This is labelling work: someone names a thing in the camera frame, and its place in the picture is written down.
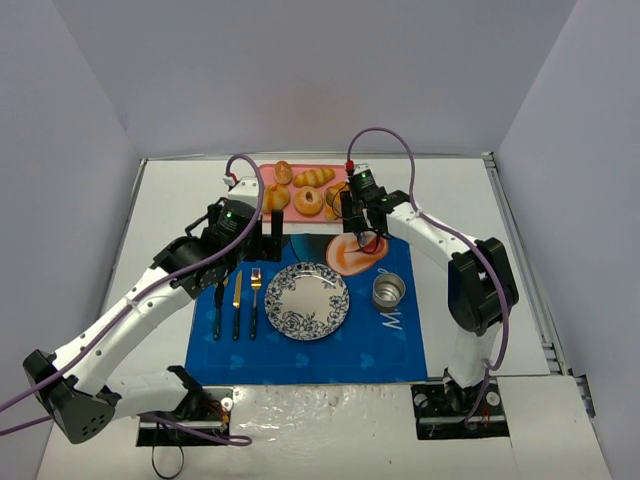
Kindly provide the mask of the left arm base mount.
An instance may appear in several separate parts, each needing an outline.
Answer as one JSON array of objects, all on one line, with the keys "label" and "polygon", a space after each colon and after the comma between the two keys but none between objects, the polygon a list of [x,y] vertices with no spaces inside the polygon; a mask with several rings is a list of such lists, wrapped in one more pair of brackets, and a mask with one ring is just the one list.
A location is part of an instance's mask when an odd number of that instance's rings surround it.
[{"label": "left arm base mount", "polygon": [[216,446],[216,443],[176,429],[166,421],[210,436],[228,436],[234,402],[232,388],[204,387],[199,397],[189,396],[173,411],[144,412],[139,420],[135,446]]}]

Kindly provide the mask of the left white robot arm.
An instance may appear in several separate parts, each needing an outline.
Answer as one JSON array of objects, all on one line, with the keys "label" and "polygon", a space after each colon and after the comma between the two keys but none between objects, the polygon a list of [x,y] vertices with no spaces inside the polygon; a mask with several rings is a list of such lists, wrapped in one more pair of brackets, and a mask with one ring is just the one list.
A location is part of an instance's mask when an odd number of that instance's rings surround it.
[{"label": "left white robot arm", "polygon": [[156,415],[176,420],[206,401],[202,386],[180,365],[116,378],[120,363],[175,312],[218,286],[243,261],[282,257],[283,214],[262,232],[259,211],[221,198],[202,216],[198,236],[186,233],[158,253],[140,280],[82,334],[52,353],[36,349],[23,362],[35,397],[66,438],[86,442],[116,419]]}]

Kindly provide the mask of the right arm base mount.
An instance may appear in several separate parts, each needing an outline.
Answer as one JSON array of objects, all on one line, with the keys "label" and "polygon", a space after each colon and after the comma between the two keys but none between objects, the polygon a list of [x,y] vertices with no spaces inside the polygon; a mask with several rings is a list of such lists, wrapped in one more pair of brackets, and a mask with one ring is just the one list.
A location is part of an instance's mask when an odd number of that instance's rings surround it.
[{"label": "right arm base mount", "polygon": [[460,389],[453,382],[411,386],[418,440],[508,438],[509,426],[497,381]]}]

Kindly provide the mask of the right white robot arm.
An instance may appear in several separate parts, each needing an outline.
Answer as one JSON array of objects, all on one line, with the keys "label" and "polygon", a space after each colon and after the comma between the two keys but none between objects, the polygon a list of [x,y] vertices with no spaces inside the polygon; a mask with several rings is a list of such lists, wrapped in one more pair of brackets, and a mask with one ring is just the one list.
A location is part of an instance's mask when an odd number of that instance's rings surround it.
[{"label": "right white robot arm", "polygon": [[462,389],[480,384],[504,359],[501,346],[490,361],[498,333],[508,341],[509,314],[519,302],[504,244],[466,236],[427,216],[407,193],[378,185],[367,164],[346,172],[347,189],[340,193],[343,230],[403,240],[447,273],[447,306],[457,334],[445,376]]}]

